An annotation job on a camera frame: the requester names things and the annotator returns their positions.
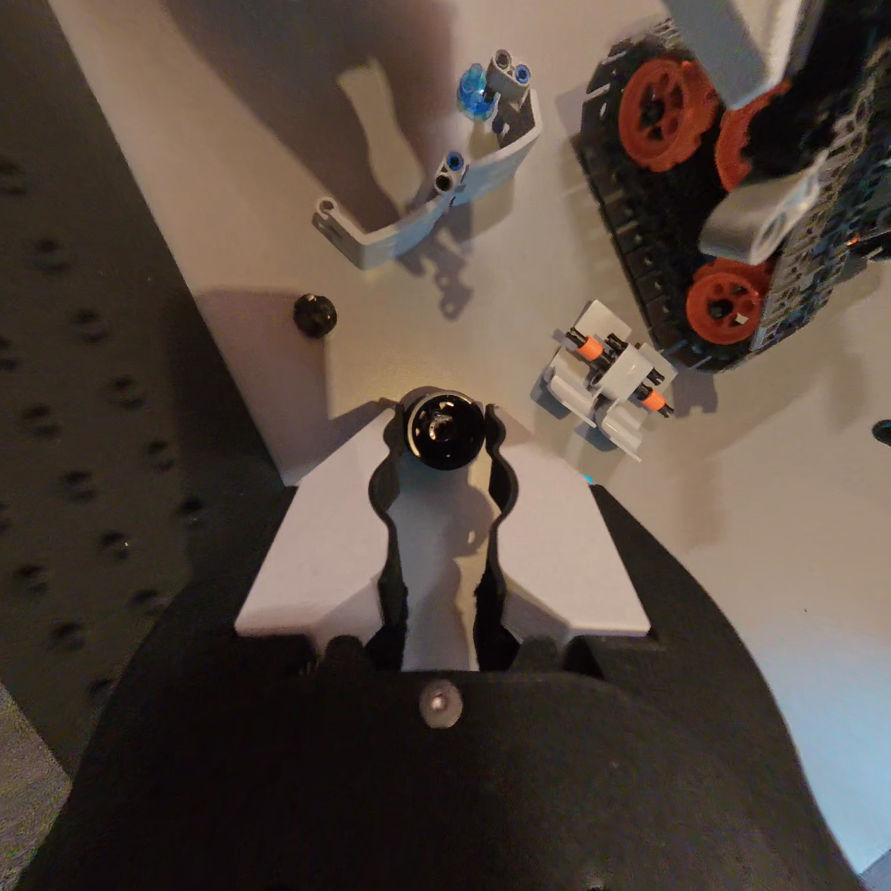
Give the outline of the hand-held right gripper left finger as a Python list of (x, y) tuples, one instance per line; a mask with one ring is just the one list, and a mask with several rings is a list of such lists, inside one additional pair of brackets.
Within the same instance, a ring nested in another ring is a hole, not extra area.
[(237, 634), (406, 642), (407, 587), (388, 514), (399, 495), (404, 417), (387, 405), (299, 482)]

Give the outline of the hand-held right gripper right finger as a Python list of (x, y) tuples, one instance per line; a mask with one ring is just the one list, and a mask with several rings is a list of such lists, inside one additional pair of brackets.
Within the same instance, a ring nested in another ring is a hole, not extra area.
[(478, 643), (645, 638), (652, 624), (593, 485), (505, 409), (485, 408), (497, 507), (478, 585)]

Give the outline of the small black wheel assembly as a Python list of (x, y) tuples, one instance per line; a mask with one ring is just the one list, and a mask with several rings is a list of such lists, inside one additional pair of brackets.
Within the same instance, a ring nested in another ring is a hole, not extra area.
[(485, 441), (484, 409), (453, 388), (424, 386), (401, 399), (403, 441), (408, 458), (432, 471), (469, 467)]

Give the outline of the grey curved panel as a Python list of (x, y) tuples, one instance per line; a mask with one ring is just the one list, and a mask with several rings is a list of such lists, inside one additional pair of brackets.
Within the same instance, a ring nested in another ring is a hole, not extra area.
[(529, 66), (506, 49), (486, 66), (494, 110), (483, 126), (496, 150), (478, 160), (450, 150), (433, 178), (429, 198), (400, 220), (373, 232), (355, 226), (330, 197), (319, 199), (313, 222), (318, 231), (356, 268), (367, 271), (403, 257), (433, 232), (441, 217), (496, 191), (517, 173), (542, 133), (540, 106)]

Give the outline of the small grey orange connector assembly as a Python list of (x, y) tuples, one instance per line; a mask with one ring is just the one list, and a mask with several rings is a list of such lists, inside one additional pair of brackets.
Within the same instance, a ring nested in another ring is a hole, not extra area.
[(640, 462), (644, 422), (674, 415), (674, 364), (636, 340), (630, 326), (598, 300), (556, 339), (559, 346), (542, 370), (543, 389), (585, 429)]

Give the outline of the small black nut piece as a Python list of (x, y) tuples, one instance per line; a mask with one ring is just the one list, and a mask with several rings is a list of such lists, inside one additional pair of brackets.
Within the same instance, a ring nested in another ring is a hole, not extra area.
[(338, 324), (338, 312), (325, 295), (303, 293), (294, 301), (292, 319), (295, 327), (307, 338), (321, 340)]

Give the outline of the black perforated board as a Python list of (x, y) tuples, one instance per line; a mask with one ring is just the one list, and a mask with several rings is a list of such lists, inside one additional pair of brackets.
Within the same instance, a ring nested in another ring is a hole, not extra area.
[(287, 490), (47, 2), (2, 2), (2, 683), (73, 777), (232, 626)]

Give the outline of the grey orange tracked toy robot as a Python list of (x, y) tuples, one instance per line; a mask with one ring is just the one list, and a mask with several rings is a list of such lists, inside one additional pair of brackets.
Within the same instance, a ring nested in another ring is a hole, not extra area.
[(655, 346), (719, 373), (889, 260), (889, 2), (665, 2), (575, 150)]

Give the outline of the blue round stud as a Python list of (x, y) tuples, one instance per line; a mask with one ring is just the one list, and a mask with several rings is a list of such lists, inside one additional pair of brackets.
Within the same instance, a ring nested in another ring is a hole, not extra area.
[(461, 113), (474, 121), (486, 121), (491, 117), (495, 99), (490, 94), (486, 71), (474, 62), (459, 78), (456, 87), (456, 103)]

